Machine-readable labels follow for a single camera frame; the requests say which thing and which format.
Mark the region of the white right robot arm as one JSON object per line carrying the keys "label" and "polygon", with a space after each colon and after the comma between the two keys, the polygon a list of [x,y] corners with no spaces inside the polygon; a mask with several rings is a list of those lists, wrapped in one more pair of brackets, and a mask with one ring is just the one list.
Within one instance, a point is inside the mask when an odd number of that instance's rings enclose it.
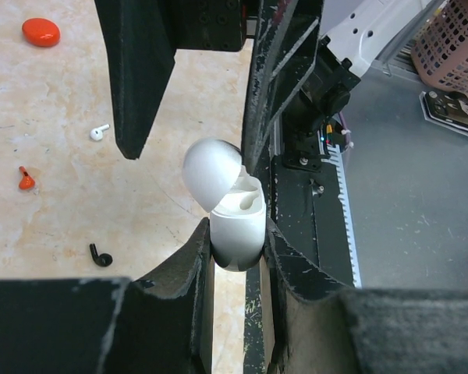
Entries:
{"label": "white right robot arm", "polygon": [[363,1],[327,33],[321,1],[98,1],[115,141],[129,160],[150,135],[179,49],[237,52],[253,40],[241,154],[257,168],[271,127],[304,86],[323,122],[349,101],[372,62],[435,7]]}

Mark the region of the white earbud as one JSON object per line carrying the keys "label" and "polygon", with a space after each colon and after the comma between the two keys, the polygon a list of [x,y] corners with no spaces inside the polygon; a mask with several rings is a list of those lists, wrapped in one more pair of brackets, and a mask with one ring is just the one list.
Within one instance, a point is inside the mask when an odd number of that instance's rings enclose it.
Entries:
{"label": "white earbud", "polygon": [[94,142],[99,142],[99,141],[101,141],[103,139],[105,131],[107,131],[109,129],[110,129],[109,124],[104,124],[104,125],[100,125],[98,127],[94,127],[90,131],[89,137]]}

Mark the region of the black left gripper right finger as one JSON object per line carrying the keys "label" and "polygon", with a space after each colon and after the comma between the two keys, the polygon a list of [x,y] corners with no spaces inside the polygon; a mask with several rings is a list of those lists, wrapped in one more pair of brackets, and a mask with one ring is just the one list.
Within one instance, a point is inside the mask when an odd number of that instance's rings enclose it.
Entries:
{"label": "black left gripper right finger", "polygon": [[267,223],[269,373],[468,373],[468,291],[349,287]]}

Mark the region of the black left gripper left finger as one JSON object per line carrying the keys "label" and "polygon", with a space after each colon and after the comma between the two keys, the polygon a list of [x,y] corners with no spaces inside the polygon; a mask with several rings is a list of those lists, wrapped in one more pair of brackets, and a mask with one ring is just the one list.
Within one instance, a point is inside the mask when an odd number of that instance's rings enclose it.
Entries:
{"label": "black left gripper left finger", "polygon": [[210,223],[138,280],[0,280],[0,373],[209,373]]}

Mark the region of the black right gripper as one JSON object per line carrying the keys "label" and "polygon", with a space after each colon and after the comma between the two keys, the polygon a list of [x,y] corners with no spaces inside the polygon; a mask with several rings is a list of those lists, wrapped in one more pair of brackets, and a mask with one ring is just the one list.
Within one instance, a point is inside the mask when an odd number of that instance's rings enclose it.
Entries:
{"label": "black right gripper", "polygon": [[178,49],[240,51],[254,37],[241,154],[252,176],[274,123],[314,71],[322,1],[96,1],[108,59],[115,141],[140,157]]}

